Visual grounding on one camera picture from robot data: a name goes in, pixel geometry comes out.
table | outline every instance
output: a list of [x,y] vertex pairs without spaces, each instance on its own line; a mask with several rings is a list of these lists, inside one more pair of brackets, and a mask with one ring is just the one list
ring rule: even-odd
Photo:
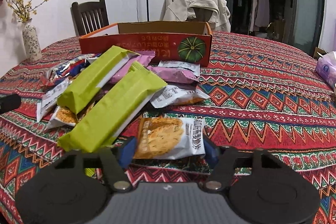
[[[41,60],[22,62],[0,80],[1,96],[22,96],[19,109],[0,116],[0,208],[9,223],[21,223],[14,204],[18,188],[62,155],[56,141],[70,130],[45,131],[50,115],[36,123],[36,103],[43,95],[40,75],[79,54],[77,38],[56,42],[43,50]],[[314,72],[316,61],[279,42],[221,32],[213,34],[210,58],[199,85],[209,100],[142,115],[204,117],[204,133],[217,145],[270,150],[319,189],[314,223],[335,223],[336,106],[334,92]],[[123,135],[136,135],[138,122]],[[241,169],[237,177],[249,171]],[[210,172],[203,160],[186,158],[135,160],[127,175],[136,185],[140,180],[204,180]]]

metal screw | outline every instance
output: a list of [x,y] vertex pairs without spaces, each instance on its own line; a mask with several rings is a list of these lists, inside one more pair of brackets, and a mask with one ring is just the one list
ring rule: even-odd
[[205,184],[205,187],[210,190],[218,190],[222,187],[222,184],[219,181],[210,180]]
[[131,187],[131,184],[127,181],[120,180],[113,184],[113,187],[117,190],[127,190],[129,187]]

white ceramic vase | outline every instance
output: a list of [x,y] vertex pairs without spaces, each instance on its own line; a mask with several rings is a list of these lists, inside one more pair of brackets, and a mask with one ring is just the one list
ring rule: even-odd
[[23,22],[22,38],[25,45],[28,62],[34,62],[42,57],[36,28],[31,24],[32,20]]

pumpkin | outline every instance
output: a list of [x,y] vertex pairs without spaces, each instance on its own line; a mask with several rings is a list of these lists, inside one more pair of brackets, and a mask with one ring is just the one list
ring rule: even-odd
[[206,52],[204,41],[198,37],[187,37],[178,46],[178,56],[186,62],[196,63],[200,61]]

frosted glass panel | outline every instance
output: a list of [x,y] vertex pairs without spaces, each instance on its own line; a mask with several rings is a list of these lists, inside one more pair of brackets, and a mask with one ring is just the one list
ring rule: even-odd
[[319,0],[297,0],[293,46],[306,53],[309,53],[312,47],[318,5]]

